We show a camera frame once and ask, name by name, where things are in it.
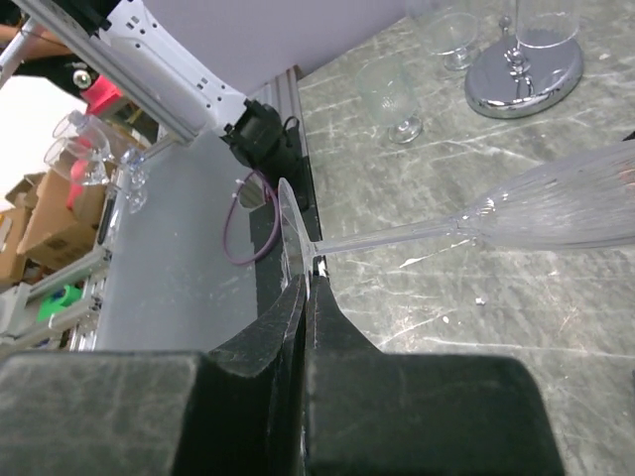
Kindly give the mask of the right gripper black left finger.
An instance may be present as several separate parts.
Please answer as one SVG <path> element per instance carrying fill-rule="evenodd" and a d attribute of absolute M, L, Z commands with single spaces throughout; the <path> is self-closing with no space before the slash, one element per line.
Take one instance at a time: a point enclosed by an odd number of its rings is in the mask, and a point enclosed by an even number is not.
<path fill-rule="evenodd" d="M 26 351 L 1 366 L 5 475 L 295 475 L 306 285 L 203 352 Z"/>

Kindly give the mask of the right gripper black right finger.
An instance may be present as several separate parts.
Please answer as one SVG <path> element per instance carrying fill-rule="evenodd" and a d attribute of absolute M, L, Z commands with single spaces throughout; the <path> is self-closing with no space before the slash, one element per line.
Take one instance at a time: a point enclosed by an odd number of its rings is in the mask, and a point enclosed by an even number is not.
<path fill-rule="evenodd" d="M 311 475 L 561 475 L 537 383 L 519 360 L 387 354 L 313 277 L 307 308 Z"/>

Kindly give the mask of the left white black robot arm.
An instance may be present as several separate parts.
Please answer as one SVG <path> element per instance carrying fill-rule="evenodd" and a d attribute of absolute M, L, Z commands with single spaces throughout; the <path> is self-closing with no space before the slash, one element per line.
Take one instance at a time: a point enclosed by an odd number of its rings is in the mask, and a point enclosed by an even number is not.
<path fill-rule="evenodd" d="M 1 53 L 8 79 L 44 31 L 122 89 L 183 144 L 211 131 L 232 155 L 280 186 L 302 207 L 311 191 L 300 121 L 282 118 L 214 75 L 183 47 L 141 1 L 20 1 L 28 20 Z"/>

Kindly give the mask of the chrome wine glass rack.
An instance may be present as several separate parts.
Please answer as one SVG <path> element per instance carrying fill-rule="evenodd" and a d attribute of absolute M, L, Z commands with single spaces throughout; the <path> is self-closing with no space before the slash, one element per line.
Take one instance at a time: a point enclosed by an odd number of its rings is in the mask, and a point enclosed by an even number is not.
<path fill-rule="evenodd" d="M 470 108 L 493 119 L 538 114 L 565 99 L 584 71 L 575 36 L 562 45 L 530 49 L 516 39 L 515 13 L 499 20 L 501 38 L 469 67 L 464 93 Z"/>

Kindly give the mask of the clear glass beside rack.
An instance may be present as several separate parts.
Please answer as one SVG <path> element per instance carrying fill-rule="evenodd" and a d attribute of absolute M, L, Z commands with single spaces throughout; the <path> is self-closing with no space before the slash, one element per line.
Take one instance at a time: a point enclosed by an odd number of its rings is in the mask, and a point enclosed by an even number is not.
<path fill-rule="evenodd" d="M 464 13 L 443 13 L 418 18 L 418 33 L 423 48 L 432 56 L 442 57 L 450 71 L 468 69 L 480 54 L 476 44 L 478 20 Z"/>

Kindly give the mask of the cardboard boxes outside cell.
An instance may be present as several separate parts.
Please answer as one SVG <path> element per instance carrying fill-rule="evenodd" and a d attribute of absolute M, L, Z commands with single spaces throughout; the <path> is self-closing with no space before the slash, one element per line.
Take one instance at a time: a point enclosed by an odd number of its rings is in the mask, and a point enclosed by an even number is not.
<path fill-rule="evenodd" d="M 59 270 L 89 253 L 105 201 L 103 185 L 77 186 L 55 171 L 25 175 L 1 212 L 1 286 L 23 280 L 29 260 Z"/>

